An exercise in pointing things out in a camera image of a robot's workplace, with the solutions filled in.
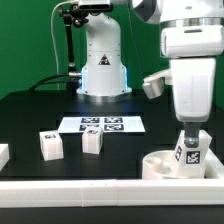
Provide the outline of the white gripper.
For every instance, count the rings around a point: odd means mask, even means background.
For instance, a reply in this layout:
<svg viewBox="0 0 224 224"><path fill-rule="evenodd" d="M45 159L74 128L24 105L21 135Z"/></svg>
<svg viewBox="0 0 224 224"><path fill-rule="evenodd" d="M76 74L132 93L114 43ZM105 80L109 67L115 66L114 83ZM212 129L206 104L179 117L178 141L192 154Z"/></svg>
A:
<svg viewBox="0 0 224 224"><path fill-rule="evenodd" d="M176 117L184 123L184 144L199 146L201 123L208 120L212 104L216 59L214 57L171 59L170 68L147 76L143 89L149 99L162 95L171 85Z"/></svg>

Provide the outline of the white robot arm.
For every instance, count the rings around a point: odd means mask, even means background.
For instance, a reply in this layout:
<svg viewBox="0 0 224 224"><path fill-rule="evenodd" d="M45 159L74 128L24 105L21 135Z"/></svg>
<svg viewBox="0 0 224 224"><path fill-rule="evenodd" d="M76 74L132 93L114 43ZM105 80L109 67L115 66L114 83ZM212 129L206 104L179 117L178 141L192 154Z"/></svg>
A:
<svg viewBox="0 0 224 224"><path fill-rule="evenodd" d="M78 92L90 97L129 93L120 59L120 27L106 14L123 0L78 0L87 32L87 62ZM182 142L199 143L200 124L209 118L216 57L224 53L224 0L129 0L145 23L158 24L161 54L169 68L146 77L143 89L150 98L173 86L177 119L184 124Z"/></svg>

